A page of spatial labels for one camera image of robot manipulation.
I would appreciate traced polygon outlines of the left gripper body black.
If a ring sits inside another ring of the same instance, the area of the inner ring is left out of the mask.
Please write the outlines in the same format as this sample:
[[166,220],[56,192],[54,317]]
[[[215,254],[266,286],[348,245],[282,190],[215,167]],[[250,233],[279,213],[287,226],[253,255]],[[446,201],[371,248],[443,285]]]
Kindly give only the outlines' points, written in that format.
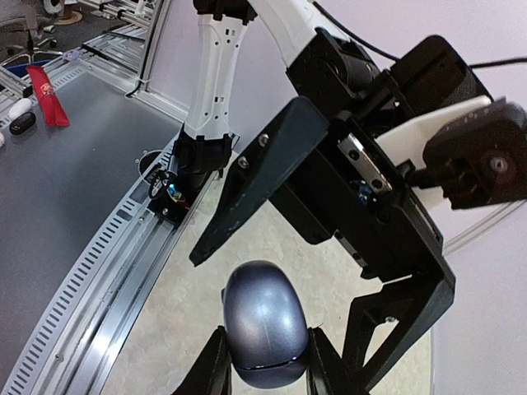
[[336,237],[366,279],[445,275],[439,230],[351,115],[338,115],[326,129],[280,116],[267,136],[286,174],[270,202],[305,241]]

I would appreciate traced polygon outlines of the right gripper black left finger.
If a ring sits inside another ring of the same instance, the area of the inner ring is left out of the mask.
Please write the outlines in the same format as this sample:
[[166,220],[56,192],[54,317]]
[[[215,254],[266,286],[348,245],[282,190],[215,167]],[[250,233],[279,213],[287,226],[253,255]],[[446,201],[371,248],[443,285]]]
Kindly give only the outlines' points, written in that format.
[[173,395],[231,393],[231,354],[224,327],[217,327]]

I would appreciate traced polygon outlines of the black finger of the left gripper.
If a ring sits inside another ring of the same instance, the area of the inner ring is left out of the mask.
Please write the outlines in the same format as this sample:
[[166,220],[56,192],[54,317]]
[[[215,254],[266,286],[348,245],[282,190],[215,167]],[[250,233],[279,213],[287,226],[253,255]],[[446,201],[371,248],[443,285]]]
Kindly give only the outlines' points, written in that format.
[[217,209],[190,252],[194,266],[207,261],[285,183],[327,135],[329,121],[298,96],[266,125],[230,166]]
[[[449,309],[454,298],[454,273],[441,254],[434,253],[411,277],[354,299],[342,354],[351,375],[352,390],[372,390]],[[367,359],[375,329],[389,318],[396,320],[395,327]]]

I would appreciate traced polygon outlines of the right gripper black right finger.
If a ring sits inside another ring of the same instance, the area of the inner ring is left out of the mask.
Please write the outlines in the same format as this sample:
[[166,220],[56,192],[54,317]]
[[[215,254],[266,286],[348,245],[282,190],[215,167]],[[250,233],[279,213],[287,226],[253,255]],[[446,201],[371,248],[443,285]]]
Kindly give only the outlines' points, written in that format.
[[362,394],[356,352],[344,350],[340,356],[321,328],[309,328],[308,333],[307,393]]

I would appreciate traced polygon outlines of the blue-grey earbud charging case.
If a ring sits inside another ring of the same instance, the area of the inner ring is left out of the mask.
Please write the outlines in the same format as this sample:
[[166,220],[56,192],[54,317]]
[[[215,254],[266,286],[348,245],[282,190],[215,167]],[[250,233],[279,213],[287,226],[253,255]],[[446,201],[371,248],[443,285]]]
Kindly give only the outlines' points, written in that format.
[[308,365],[309,333],[297,293],[274,263],[238,266],[222,290],[223,319],[232,364],[259,389],[286,387]]

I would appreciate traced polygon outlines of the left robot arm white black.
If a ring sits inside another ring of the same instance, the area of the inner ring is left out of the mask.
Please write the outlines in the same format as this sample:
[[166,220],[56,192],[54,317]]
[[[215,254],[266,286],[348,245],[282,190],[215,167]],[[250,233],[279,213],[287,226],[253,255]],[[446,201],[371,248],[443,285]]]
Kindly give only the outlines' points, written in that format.
[[[324,7],[348,29],[395,56],[425,37],[463,40],[458,1],[326,1]],[[264,24],[255,22],[241,46],[234,79],[233,124],[244,141],[293,96],[285,68]],[[212,330],[222,322],[221,291],[232,271],[253,259],[276,263],[300,297],[307,322],[343,347],[344,319],[351,300],[380,290],[364,280],[360,268],[337,240],[305,242],[270,204],[258,212],[213,257],[193,267],[186,253],[211,218],[222,189],[216,181],[198,206],[170,257],[156,290],[166,295],[177,358],[168,386],[177,386]]]

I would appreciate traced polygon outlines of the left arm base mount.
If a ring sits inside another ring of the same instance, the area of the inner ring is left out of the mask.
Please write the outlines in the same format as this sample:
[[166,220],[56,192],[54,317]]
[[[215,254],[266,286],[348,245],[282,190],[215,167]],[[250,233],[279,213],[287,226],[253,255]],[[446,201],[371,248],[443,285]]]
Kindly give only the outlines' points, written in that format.
[[140,165],[144,161],[148,165],[154,163],[150,170],[146,167],[141,168],[146,171],[143,179],[148,185],[147,208],[163,221],[179,226],[197,200],[205,183],[210,179],[212,172],[188,175],[182,167],[176,174],[174,170],[178,164],[174,150],[171,148],[164,153],[160,151],[152,160],[150,160],[152,154],[147,154],[141,159]]

